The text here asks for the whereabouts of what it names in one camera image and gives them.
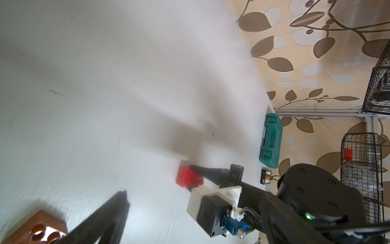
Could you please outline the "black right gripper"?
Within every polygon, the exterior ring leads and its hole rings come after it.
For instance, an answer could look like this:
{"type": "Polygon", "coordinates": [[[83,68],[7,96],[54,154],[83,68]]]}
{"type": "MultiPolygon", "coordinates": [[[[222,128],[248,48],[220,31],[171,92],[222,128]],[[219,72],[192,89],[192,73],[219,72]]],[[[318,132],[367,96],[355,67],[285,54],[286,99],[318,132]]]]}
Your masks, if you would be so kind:
{"type": "Polygon", "coordinates": [[[222,168],[206,168],[197,165],[190,165],[189,168],[200,176],[213,182],[215,185],[228,187],[238,186],[244,172],[244,167],[237,164],[231,164],[229,170],[222,168]]]}

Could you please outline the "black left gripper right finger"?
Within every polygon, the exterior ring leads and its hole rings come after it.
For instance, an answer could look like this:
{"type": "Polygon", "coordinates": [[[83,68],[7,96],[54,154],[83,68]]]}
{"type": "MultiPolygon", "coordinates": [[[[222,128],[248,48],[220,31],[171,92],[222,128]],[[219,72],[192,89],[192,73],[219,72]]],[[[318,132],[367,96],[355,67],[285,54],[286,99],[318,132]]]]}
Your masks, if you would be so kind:
{"type": "Polygon", "coordinates": [[[259,231],[267,236],[270,244],[330,243],[270,192],[264,192],[260,197],[259,211],[259,231]]]}

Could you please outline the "horizontal aluminium frame bar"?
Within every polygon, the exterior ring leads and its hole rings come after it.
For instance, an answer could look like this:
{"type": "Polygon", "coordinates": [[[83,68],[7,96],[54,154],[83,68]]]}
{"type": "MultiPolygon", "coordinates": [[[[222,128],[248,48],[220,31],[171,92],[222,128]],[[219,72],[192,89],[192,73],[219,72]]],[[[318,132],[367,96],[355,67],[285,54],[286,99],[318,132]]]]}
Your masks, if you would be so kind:
{"type": "Polygon", "coordinates": [[[275,112],[283,117],[328,117],[328,118],[366,118],[378,117],[389,119],[389,115],[363,112],[359,109],[276,109],[275,112]]]}

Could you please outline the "green plastic tool case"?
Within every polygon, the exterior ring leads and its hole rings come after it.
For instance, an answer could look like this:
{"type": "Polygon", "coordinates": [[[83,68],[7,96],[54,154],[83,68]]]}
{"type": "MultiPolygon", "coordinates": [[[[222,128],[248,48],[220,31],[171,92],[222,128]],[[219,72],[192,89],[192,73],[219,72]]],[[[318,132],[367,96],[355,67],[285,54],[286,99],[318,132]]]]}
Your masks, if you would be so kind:
{"type": "Polygon", "coordinates": [[[277,169],[279,167],[282,133],[283,125],[279,115],[267,114],[259,160],[269,168],[277,169]]]}

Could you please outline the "red lego brick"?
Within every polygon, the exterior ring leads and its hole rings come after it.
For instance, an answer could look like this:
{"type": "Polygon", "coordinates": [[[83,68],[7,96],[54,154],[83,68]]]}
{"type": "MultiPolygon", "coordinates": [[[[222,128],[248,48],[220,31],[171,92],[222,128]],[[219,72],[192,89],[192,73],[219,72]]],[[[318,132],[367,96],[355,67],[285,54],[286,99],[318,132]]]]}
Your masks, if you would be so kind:
{"type": "Polygon", "coordinates": [[[194,188],[204,184],[204,177],[189,167],[180,166],[176,177],[176,184],[182,188],[194,188]]]}

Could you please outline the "black charging board with connectors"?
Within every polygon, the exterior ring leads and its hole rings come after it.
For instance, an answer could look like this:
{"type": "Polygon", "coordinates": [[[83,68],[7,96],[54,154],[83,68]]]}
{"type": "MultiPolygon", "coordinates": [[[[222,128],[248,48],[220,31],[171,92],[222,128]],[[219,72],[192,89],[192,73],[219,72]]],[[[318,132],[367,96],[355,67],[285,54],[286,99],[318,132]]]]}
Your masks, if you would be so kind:
{"type": "Polygon", "coordinates": [[[273,180],[272,176],[271,176],[271,173],[272,173],[272,171],[268,170],[268,169],[262,169],[261,170],[260,183],[262,185],[267,185],[267,184],[269,184],[273,180]]]}

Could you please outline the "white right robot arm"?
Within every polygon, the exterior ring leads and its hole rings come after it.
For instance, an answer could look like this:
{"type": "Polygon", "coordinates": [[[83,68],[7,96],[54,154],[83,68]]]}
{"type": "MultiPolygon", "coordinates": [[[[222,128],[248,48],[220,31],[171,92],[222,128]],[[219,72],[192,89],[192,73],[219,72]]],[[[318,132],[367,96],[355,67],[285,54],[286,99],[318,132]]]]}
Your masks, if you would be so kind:
{"type": "Polygon", "coordinates": [[[363,197],[327,171],[310,165],[291,167],[276,194],[242,180],[244,168],[190,169],[218,186],[192,187],[187,211],[210,236],[240,239],[257,230],[270,244],[385,244],[389,222],[369,223],[363,197]]]}

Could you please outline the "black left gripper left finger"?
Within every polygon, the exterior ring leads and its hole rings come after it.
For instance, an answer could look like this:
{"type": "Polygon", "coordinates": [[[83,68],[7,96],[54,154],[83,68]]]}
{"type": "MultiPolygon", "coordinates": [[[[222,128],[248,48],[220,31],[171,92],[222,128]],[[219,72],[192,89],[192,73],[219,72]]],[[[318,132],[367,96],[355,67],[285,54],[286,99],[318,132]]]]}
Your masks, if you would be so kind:
{"type": "Polygon", "coordinates": [[[119,191],[57,243],[118,244],[124,233],[129,209],[127,192],[119,191]]]}

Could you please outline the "small brown waffle piece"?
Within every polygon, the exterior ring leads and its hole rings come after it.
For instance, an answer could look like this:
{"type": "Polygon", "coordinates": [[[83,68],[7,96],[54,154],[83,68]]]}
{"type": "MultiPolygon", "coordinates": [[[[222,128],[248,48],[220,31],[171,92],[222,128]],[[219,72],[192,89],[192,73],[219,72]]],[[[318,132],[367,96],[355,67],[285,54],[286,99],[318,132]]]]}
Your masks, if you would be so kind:
{"type": "Polygon", "coordinates": [[[68,229],[64,221],[40,210],[2,244],[56,244],[66,235],[68,229]]]}

